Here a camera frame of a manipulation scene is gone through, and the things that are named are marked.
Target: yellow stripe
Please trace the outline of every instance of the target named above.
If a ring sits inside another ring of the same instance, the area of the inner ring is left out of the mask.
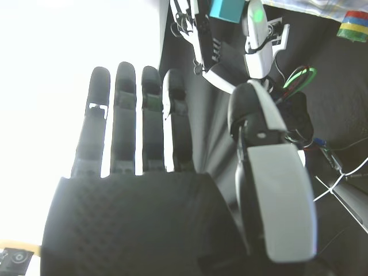
[[[0,240],[0,249],[4,249],[5,247],[31,251],[36,256],[41,257],[41,247],[35,244],[23,243],[22,241],[16,240]]]
[[[356,32],[365,33],[366,35],[368,35],[368,27],[365,27],[362,25],[357,25],[357,24],[352,24],[352,23],[342,23],[340,29],[354,30]]]

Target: blue stripe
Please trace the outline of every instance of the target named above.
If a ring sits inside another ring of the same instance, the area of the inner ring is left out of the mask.
[[[356,17],[345,17],[342,23],[353,23],[368,27],[368,20]]]

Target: bright white background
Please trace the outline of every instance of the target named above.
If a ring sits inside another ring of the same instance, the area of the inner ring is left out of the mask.
[[[0,239],[41,244],[58,181],[70,175],[90,74],[96,66],[110,71],[111,103],[121,61],[136,67],[138,83],[143,66],[157,68],[157,2],[0,3],[0,202],[1,221],[7,223],[0,225]],[[105,172],[111,126],[110,109]],[[39,275],[39,259],[27,275]]]

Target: teal box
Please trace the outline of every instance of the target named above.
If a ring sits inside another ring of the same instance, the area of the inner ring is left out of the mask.
[[[239,23],[242,18],[245,0],[212,0],[209,16]]]

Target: red stripe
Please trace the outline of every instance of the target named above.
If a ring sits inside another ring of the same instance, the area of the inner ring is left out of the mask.
[[[356,17],[356,18],[362,18],[362,19],[368,19],[368,13],[365,13],[363,11],[353,11],[350,10],[346,13],[345,17]]]

